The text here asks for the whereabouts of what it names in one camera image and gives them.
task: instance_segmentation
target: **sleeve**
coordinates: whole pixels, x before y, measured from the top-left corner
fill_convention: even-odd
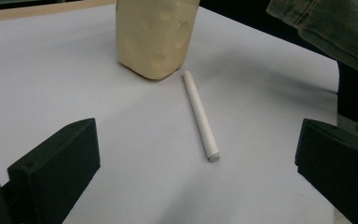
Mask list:
[[[267,13],[332,58],[358,70],[358,0],[271,0]]]

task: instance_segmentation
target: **wooden strip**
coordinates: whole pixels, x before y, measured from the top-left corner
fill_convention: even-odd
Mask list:
[[[0,21],[12,20],[24,17],[33,17],[59,13],[70,10],[77,10],[87,7],[99,7],[115,4],[117,0],[83,0],[68,3],[58,3],[36,7],[19,7],[0,10]]]

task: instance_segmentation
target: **white table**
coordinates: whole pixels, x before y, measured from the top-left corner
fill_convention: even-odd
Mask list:
[[[115,6],[0,21],[0,184],[61,127],[96,118],[102,168],[65,224],[331,224],[333,206],[294,161],[303,118],[336,123],[337,80],[334,61],[203,8],[185,64],[161,81],[117,63]]]

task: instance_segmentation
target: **denim fabric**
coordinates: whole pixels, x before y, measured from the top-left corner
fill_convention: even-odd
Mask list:
[[[358,70],[358,0],[271,0],[267,13],[326,54]]]

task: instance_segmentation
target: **white chalk stick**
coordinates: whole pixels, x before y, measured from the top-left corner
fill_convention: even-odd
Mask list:
[[[197,123],[199,125],[206,155],[208,156],[209,161],[218,161],[220,159],[219,149],[217,147],[216,140],[214,139],[211,125],[206,117],[205,109],[202,105],[196,83],[194,82],[193,76],[188,71],[185,71],[183,78],[185,80],[188,96],[190,98],[191,105],[193,106]]]

